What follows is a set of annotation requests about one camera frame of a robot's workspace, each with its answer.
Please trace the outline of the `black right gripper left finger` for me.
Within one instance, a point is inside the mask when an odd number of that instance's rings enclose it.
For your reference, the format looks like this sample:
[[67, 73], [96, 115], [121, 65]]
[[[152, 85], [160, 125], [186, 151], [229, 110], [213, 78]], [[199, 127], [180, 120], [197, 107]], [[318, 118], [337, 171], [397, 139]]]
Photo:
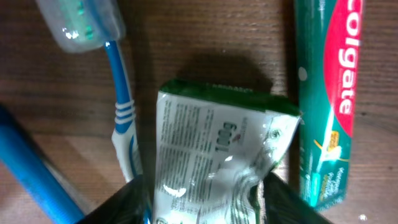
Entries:
[[151, 224], [152, 212], [143, 175], [132, 179], [78, 224]]

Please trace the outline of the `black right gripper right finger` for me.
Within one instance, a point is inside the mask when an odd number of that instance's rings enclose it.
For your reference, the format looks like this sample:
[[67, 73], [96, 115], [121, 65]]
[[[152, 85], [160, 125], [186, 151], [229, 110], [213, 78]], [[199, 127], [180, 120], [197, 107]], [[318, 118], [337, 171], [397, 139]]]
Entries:
[[273, 172], [265, 177], [263, 183], [266, 223], [331, 224], [331, 221], [307, 205]]

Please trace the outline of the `green and white soap packet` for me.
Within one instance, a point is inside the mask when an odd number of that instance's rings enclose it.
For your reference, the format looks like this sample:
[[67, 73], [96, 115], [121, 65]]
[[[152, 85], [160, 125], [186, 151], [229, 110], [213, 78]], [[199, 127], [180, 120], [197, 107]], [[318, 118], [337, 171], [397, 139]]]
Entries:
[[259, 223], [257, 186], [287, 152], [286, 97], [173, 79], [158, 92], [154, 223]]

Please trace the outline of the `green Colgate toothpaste tube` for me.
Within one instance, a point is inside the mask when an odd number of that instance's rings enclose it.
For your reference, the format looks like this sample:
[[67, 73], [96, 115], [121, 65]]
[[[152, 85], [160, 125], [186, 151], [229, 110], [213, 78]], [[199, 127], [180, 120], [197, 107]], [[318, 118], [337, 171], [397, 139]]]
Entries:
[[321, 211], [346, 197], [364, 0], [296, 0], [300, 196]]

